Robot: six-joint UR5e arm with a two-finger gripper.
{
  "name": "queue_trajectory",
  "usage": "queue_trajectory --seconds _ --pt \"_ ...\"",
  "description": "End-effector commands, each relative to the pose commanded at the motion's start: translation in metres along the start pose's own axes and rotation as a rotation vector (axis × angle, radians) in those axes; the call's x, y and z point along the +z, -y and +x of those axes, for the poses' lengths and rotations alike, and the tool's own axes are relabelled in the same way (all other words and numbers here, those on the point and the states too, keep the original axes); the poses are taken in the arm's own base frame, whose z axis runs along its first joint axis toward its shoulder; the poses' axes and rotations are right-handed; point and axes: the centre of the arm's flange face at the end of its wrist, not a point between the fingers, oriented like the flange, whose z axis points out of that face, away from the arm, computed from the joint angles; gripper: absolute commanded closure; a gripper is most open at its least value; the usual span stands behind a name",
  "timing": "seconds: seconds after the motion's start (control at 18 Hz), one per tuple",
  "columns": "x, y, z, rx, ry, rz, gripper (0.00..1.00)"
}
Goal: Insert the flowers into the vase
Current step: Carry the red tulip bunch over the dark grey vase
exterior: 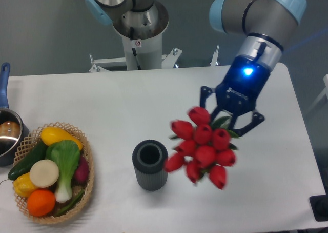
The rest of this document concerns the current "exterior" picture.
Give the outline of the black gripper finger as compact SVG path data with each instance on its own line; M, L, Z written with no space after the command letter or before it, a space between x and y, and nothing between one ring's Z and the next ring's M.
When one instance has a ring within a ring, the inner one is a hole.
M264 122L265 117L262 115L259 111L253 110L252 111L252 118L251 121L245 125L242 128L232 128L231 130L236 133L238 136L244 136L246 133L250 132L253 130L255 127L257 127L259 124Z
M206 100L207 98L215 92L215 88L211 88L208 86L202 86L200 89L200 100L199 106L202 108L206 108Z

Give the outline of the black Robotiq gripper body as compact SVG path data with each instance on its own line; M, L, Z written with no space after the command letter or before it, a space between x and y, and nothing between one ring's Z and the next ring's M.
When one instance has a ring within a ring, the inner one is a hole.
M222 82L215 88L217 107L211 119L223 110L231 114L232 129L239 116L252 112L256 100L271 74L270 69L244 56L233 60Z

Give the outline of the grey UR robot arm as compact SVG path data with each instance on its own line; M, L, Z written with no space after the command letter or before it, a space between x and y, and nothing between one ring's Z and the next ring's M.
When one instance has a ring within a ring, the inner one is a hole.
M128 70L171 68L173 55L162 55L162 34L169 16L156 0L85 0L94 18L112 25L121 36ZM214 0L209 10L211 27L222 33L245 34L246 38L223 81L203 86L200 106L216 95L215 119L222 111L231 119L229 130L244 135L264 121L256 100L285 45L300 24L306 0Z

